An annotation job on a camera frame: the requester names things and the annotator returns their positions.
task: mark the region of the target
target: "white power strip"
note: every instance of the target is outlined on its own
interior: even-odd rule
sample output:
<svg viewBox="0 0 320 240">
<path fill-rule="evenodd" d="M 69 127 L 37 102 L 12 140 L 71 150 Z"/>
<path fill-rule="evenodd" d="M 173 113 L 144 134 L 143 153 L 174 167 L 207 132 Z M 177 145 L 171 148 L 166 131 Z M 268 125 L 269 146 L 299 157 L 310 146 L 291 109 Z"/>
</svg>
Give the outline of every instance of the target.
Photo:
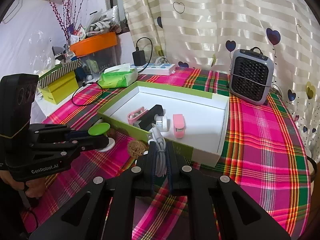
<svg viewBox="0 0 320 240">
<path fill-rule="evenodd" d="M 131 65 L 131 68 L 136 68 L 138 71 L 142 70 L 146 66 L 135 66 Z M 144 75 L 161 75 L 161 76 L 170 76 L 176 69 L 175 64 L 161 64 L 160 66 L 155 66 L 153 63 L 150 63 L 148 67 L 140 74 Z"/>
</svg>

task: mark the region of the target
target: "curtain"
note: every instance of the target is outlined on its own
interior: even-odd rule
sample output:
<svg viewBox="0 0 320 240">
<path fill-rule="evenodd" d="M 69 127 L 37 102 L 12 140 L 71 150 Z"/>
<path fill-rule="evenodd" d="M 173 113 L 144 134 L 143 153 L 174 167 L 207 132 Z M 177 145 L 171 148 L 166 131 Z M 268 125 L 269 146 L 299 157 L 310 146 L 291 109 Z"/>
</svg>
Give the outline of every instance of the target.
<svg viewBox="0 0 320 240">
<path fill-rule="evenodd" d="M 153 60 L 165 55 L 180 67 L 229 72 L 235 49 L 259 47 L 274 61 L 274 82 L 307 152 L 319 162 L 320 26 L 304 0 L 123 3 L 134 43 L 151 38 Z M 151 46 L 140 42 L 148 59 Z"/>
</svg>

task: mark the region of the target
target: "green tissue package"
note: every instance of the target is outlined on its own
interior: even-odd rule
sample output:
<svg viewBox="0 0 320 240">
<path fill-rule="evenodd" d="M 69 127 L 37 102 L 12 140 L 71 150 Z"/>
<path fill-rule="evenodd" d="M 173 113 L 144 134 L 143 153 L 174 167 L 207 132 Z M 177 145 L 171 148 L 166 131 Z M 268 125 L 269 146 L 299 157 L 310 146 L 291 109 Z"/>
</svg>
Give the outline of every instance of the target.
<svg viewBox="0 0 320 240">
<path fill-rule="evenodd" d="M 130 69 L 127 64 L 108 68 L 101 74 L 98 84 L 102 88 L 123 88 L 130 86 L 138 78 L 136 68 Z"/>
</svg>

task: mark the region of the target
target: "pink stapler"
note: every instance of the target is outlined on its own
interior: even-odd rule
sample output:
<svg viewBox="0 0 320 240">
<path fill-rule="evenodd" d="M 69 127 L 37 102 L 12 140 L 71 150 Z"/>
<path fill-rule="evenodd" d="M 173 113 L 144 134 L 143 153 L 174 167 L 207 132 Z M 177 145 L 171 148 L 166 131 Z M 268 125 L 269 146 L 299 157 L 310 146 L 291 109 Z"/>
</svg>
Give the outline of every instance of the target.
<svg viewBox="0 0 320 240">
<path fill-rule="evenodd" d="M 173 133 L 175 138 L 182 138 L 185 134 L 185 122 L 182 114 L 173 115 Z"/>
<path fill-rule="evenodd" d="M 140 107 L 139 109 L 131 112 L 128 114 L 128 123 L 130 125 L 133 125 L 135 121 L 137 121 L 141 116 L 143 116 L 146 112 L 148 112 L 148 109 L 144 109 L 144 107 Z"/>
</svg>

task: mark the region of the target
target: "space heater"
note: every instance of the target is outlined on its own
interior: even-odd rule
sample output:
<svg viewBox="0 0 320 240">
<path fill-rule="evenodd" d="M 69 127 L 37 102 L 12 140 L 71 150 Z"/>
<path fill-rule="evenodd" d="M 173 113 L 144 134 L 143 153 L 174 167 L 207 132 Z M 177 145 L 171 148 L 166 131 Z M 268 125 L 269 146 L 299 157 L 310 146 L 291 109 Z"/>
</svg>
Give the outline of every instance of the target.
<svg viewBox="0 0 320 240">
<path fill-rule="evenodd" d="M 251 50 L 238 49 L 234 52 L 229 90 L 233 95 L 254 105 L 262 105 L 271 87 L 274 65 L 267 56 Z"/>
</svg>

